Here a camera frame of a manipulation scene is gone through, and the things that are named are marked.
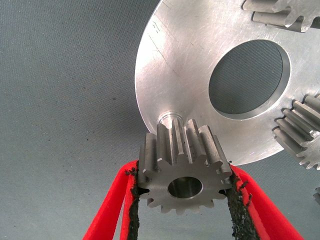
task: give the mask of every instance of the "planet gear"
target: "planet gear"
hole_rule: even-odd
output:
[[[293,109],[283,114],[273,130],[275,139],[300,165],[320,170],[320,96],[307,96],[304,103],[295,101]]]
[[[149,191],[140,197],[151,208],[161,206],[162,213],[212,208],[213,199],[224,199],[223,190],[232,187],[231,175],[217,137],[193,119],[185,127],[178,118],[171,128],[159,123],[157,135],[147,133],[140,149],[138,186]]]
[[[244,10],[254,11],[253,21],[296,32],[320,28],[319,0],[246,0]]]

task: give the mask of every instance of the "small spur gear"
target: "small spur gear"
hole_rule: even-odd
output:
[[[147,133],[140,149],[138,186],[149,191],[140,197],[151,208],[161,206],[162,213],[212,208],[213,199],[226,197],[221,190],[232,187],[231,175],[217,137],[193,119],[183,127],[176,118],[169,129],[159,123],[157,135]]]
[[[293,109],[283,111],[284,118],[273,130],[277,142],[306,169],[320,170],[320,96],[295,101]]]
[[[255,12],[253,21],[296,32],[320,28],[319,0],[246,0],[242,8]]]

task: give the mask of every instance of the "gear tooth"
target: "gear tooth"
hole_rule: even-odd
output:
[[[188,164],[184,129],[178,119],[172,121],[171,136],[171,155],[174,159],[173,162],[177,164]]]
[[[160,160],[166,161],[167,163],[171,162],[169,130],[161,123],[157,125],[156,139],[156,155],[158,165]]]
[[[168,163],[166,160],[163,160],[162,158],[158,159],[157,164],[158,164],[160,171],[165,171],[171,167],[170,163]]]
[[[312,169],[314,165],[315,165],[314,163],[310,162],[308,166],[306,166],[305,168],[309,170],[309,169]]]
[[[222,156],[219,154],[219,151],[217,149],[217,145],[219,144],[219,141],[214,140],[214,136],[209,128],[209,126],[204,125],[202,127],[199,128],[199,133],[204,145],[204,149],[206,152],[206,165],[210,165],[213,166],[215,168],[220,168],[223,164],[223,160],[225,157],[225,155],[222,152]]]
[[[320,192],[315,193],[315,194],[313,195],[313,197],[314,197],[314,200],[315,200],[318,204],[320,204]]]
[[[310,123],[316,130],[320,130],[320,113],[314,110],[313,108],[309,107],[306,104],[301,102],[295,101],[293,103],[293,107],[295,110],[305,116],[308,123]]]
[[[140,147],[140,154],[139,154],[139,164],[138,164],[138,177],[137,177],[137,184],[138,186],[145,187],[147,183],[147,177],[143,174],[143,170],[145,169],[145,146],[142,145]]]
[[[207,203],[204,203],[203,206],[212,209],[215,206],[215,204],[214,204],[214,201],[211,200],[211,201],[209,201]]]
[[[143,193],[139,196],[141,199],[150,199],[150,194],[149,192]]]
[[[205,156],[206,151],[199,134],[197,123],[194,119],[190,119],[187,122],[186,136],[189,144],[191,161],[195,162],[201,156]]]
[[[294,24],[298,20],[299,17],[300,16],[296,12],[290,11],[289,14],[287,14],[287,16],[285,17],[283,25],[286,28],[289,28],[292,24]]]
[[[320,113],[320,95],[318,97],[306,96],[304,104]]]
[[[199,206],[193,206],[193,207],[190,208],[190,210],[191,210],[194,214],[200,213],[200,207],[199,207]]]
[[[242,5],[243,10],[253,11],[253,12],[270,12],[274,13],[277,11],[277,0],[273,1],[256,1],[256,0],[246,0]]]
[[[185,210],[183,208],[177,208],[175,212],[177,215],[181,216],[185,213]]]
[[[295,128],[288,122],[287,118],[278,119],[276,123],[293,141],[299,145],[305,141],[311,140],[308,133],[301,131],[299,128]]]
[[[142,172],[145,175],[157,171],[156,135],[147,133],[144,145],[144,166]]]
[[[319,98],[307,96],[304,103],[295,101],[292,110],[283,111],[285,118],[277,120],[279,127],[273,130],[277,142],[306,169],[320,164],[319,109]]]
[[[306,120],[296,114],[294,110],[290,111],[289,109],[285,109],[283,110],[283,114],[293,123],[293,125],[302,129],[306,134],[310,134],[315,129]]]
[[[171,208],[161,206],[161,213],[167,214],[171,211]]]
[[[157,201],[155,201],[153,198],[148,198],[148,200],[147,200],[147,206],[148,206],[149,208],[155,208],[155,207],[160,206],[160,204],[159,204]]]
[[[304,149],[292,140],[280,127],[273,130],[276,141],[292,156],[296,157]]]

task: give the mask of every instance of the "scratch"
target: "scratch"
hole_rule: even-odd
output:
[[[158,53],[160,53],[160,55],[162,56],[163,60],[165,61],[166,65],[179,77],[178,73],[170,66],[170,64],[167,62],[165,56],[162,54],[162,52],[159,50],[159,48],[157,47],[156,43],[154,42],[154,40],[152,39],[152,37],[150,36],[150,34],[148,34],[149,38],[151,39],[153,45],[155,46],[156,50],[158,51]]]
[[[167,8],[171,9],[171,7],[169,7],[164,1],[162,2],[163,5],[165,5]]]

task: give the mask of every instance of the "circular hole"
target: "circular hole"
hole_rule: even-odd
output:
[[[277,101],[289,76],[289,57],[282,47],[268,40],[245,42],[216,65],[209,83],[211,104],[228,118],[256,116]]]
[[[173,180],[168,187],[169,193],[178,199],[192,198],[201,192],[201,181],[191,176],[184,176]]]

